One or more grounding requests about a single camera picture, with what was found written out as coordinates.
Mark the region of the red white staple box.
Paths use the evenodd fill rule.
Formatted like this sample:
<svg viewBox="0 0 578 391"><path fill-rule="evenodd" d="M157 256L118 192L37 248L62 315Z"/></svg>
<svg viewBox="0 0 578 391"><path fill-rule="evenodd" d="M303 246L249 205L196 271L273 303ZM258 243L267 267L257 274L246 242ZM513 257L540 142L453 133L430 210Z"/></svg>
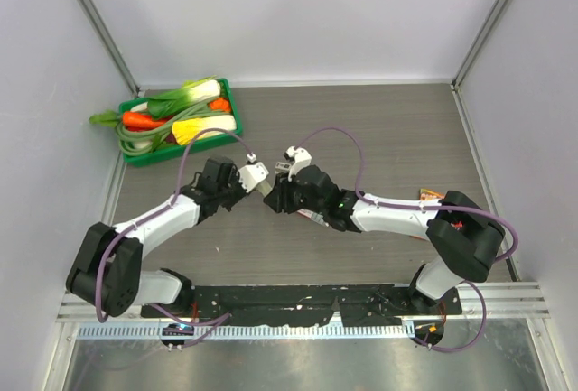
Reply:
<svg viewBox="0 0 578 391"><path fill-rule="evenodd" d="M315 223L317 223L317 224L319 224L319 225L321 225L321 226L327 227L327 223L326 223L325 220L323 219L323 216L322 216L321 214L319 214L319 213L316 213L316 212L313 212L313 211L310 211L310 210L306 210L306 209L300 209L300 210L298 211L298 213L299 213L301 216L304 216L304 217L306 217L307 219L309 219L309 220L311 220L311 221L313 221L313 222L315 222Z"/></svg>

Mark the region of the black and beige stapler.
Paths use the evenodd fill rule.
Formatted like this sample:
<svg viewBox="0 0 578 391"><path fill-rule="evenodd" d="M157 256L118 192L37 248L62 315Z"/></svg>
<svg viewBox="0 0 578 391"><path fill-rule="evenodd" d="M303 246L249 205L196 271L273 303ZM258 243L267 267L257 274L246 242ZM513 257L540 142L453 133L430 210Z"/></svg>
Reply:
<svg viewBox="0 0 578 391"><path fill-rule="evenodd" d="M287 162L277 162L275 164L275 182L284 183L289 180L289 173L292 165Z"/></svg>

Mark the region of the small beige stapler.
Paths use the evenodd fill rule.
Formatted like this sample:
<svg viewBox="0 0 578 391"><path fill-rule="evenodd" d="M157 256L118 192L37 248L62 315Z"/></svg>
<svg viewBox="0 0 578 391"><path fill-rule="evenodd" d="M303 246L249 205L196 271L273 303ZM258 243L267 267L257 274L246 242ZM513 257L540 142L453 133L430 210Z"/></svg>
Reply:
<svg viewBox="0 0 578 391"><path fill-rule="evenodd" d="M256 189L264 196L266 197L267 195L270 194L271 190L272 190L272 186L267 182L260 182L257 186Z"/></svg>

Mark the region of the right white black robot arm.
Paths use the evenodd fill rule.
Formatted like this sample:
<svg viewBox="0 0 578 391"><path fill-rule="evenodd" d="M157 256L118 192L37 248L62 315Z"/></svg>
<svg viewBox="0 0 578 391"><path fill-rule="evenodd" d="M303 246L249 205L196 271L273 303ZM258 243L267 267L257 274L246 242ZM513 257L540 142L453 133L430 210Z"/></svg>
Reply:
<svg viewBox="0 0 578 391"><path fill-rule="evenodd" d="M408 288L411 309L427 314L456 285L486 282L504 228L468 196L448 191L439 200L386 200L342 189L311 165L278 173L264 203L276 213L309 210L340 232L388 232L427 240L436 258L422 265Z"/></svg>

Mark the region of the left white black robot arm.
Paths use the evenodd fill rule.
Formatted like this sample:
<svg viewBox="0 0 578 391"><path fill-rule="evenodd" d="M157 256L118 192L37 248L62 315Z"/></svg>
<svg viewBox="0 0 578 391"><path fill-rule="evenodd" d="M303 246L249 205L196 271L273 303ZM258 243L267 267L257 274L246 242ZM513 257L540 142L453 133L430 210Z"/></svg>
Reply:
<svg viewBox="0 0 578 391"><path fill-rule="evenodd" d="M209 158L193 182L156 208L115 226L90 226L66 279L67 291L92 304L101 320L118 317L133 305L145 313L161 307L174 318L185 316L193 304L191 280L167 268L145 271L144 258L247 195L242 171L232 160Z"/></svg>

